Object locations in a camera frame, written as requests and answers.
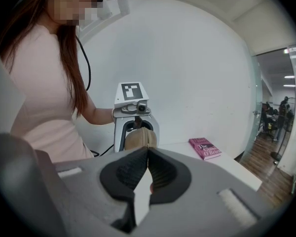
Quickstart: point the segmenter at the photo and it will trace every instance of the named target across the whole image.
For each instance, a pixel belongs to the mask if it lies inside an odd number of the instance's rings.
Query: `desk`
[[[188,157],[193,157],[195,160],[202,160],[198,154],[195,152],[193,147],[186,143],[177,143],[177,144],[168,144],[168,145],[159,145],[159,148],[170,150]],[[257,191],[262,184],[262,181],[248,171],[244,166],[236,162],[233,158],[231,158],[226,153],[222,152],[221,156],[212,158],[207,160],[206,162],[210,162],[215,164],[228,173],[238,178],[240,181],[247,184],[253,190]],[[145,215],[149,212],[149,199],[150,199],[150,185],[152,183],[152,177],[147,169],[139,184],[134,190],[135,193],[135,216],[136,222],[139,224],[145,217]]]
[[[273,115],[269,115],[269,114],[267,114],[266,116],[268,119],[272,119],[274,121],[276,121],[278,119],[278,116],[273,116]]]
[[[197,160],[202,160],[198,156],[194,148],[189,144],[189,142],[159,145],[159,148],[170,150],[179,154],[183,154],[185,156],[193,157]],[[206,162],[210,162],[223,168],[228,173],[238,178],[240,181],[244,182],[246,185],[248,185],[255,191],[257,191],[262,184],[262,181],[258,177],[256,177],[244,166],[236,162],[233,158],[231,158],[224,152],[221,153],[221,156],[206,160]]]

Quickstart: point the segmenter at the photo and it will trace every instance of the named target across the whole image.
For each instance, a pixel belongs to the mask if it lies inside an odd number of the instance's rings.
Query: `book cover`
[[[222,153],[205,138],[189,139],[188,141],[203,160],[218,157]]]

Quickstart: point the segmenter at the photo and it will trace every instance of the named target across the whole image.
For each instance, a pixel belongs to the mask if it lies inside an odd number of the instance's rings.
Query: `office chair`
[[[261,119],[263,121],[263,134],[266,134],[268,137],[270,137],[271,139],[274,138],[274,136],[271,134],[272,131],[276,130],[277,128],[273,125],[274,121],[271,118],[267,118],[266,116],[266,112],[262,112],[261,114]]]

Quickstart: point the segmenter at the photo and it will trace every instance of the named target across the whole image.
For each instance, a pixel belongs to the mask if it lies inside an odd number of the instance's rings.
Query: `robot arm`
[[[159,124],[148,107],[148,95],[140,82],[118,84],[113,116],[115,118],[114,151],[124,150],[126,133],[146,127],[154,131],[159,144]]]
[[[147,168],[154,191],[136,226],[133,190]],[[57,237],[230,237],[263,227],[270,212],[255,191],[202,160],[143,147],[53,164],[7,134],[0,134],[0,192],[27,226]]]

